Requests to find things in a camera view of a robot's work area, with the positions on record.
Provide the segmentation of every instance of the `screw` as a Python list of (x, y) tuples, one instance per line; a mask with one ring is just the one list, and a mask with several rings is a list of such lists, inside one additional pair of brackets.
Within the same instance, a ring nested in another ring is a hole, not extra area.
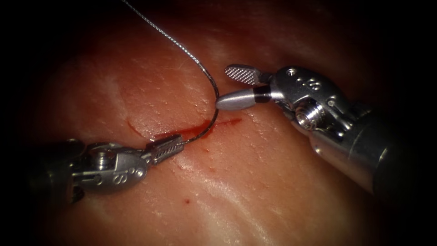
[(295, 75), (296, 74), (296, 69), (294, 69), (294, 68), (290, 68), (289, 70), (287, 70), (287, 75), (288, 76), (293, 76), (293, 75)]

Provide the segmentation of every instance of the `silver metal instrument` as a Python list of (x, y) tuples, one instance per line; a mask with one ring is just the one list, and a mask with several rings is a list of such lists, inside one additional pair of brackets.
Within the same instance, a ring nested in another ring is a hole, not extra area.
[(85, 192), (112, 194), (141, 182), (147, 170), (183, 151), (175, 134), (144, 149), (117, 143), (85, 144), (77, 139), (35, 149), (36, 160), (27, 170), (31, 202), (62, 207), (83, 198)]
[(308, 136), (314, 151), (389, 206), (411, 199), (415, 159), (386, 122), (360, 103), (349, 103), (326, 77), (289, 66), (264, 73), (240, 64), (225, 73), (254, 87), (222, 95), (220, 110), (241, 110), (273, 100), (291, 124)]

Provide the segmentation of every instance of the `blood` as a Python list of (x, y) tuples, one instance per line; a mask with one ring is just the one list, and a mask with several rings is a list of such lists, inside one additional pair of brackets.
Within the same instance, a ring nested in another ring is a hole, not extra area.
[(132, 126), (132, 124), (131, 124), (131, 122), (129, 121), (129, 119), (126, 119), (126, 124), (129, 126), (129, 128), (130, 128), (133, 132), (135, 132), (136, 134), (138, 134), (140, 137), (143, 137), (143, 138), (144, 138), (144, 136), (143, 136), (143, 135), (142, 135), (138, 130), (136, 130), (135, 127)]
[[(237, 124), (239, 122), (241, 122), (241, 119), (240, 118), (235, 118), (235, 119), (231, 119), (231, 120), (228, 120), (228, 121), (223, 121), (223, 122), (215, 123), (212, 126), (212, 128), (204, 136), (202, 136), (201, 138), (207, 138), (214, 131), (214, 129), (216, 127), (221, 127), (221, 126), (226, 126), (226, 125), (235, 125), (235, 124)], [(184, 139), (192, 138), (195, 135), (201, 133), (208, 125), (209, 125), (209, 121), (206, 120), (205, 122), (203, 122), (199, 126), (195, 126), (195, 127), (187, 128), (187, 129), (182, 129), (182, 130), (178, 130), (178, 131), (172, 131), (172, 132), (169, 132), (169, 133), (158, 134), (158, 135), (155, 136), (155, 138), (156, 139), (165, 138), (165, 137), (168, 137), (168, 136), (173, 135), (173, 134), (180, 134), (180, 135), (182, 135), (182, 137)]]

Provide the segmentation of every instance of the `black band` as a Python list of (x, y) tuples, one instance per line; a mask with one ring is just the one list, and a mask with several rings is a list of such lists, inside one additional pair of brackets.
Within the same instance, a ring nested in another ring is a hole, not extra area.
[(255, 102), (267, 103), (272, 99), (270, 86), (261, 86), (254, 88)]

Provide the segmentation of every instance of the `printed number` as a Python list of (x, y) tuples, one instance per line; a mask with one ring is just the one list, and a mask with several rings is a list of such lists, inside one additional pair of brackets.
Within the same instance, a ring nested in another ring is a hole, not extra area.
[(114, 176), (114, 178), (112, 179), (114, 184), (124, 184), (127, 181), (127, 174), (117, 174)]

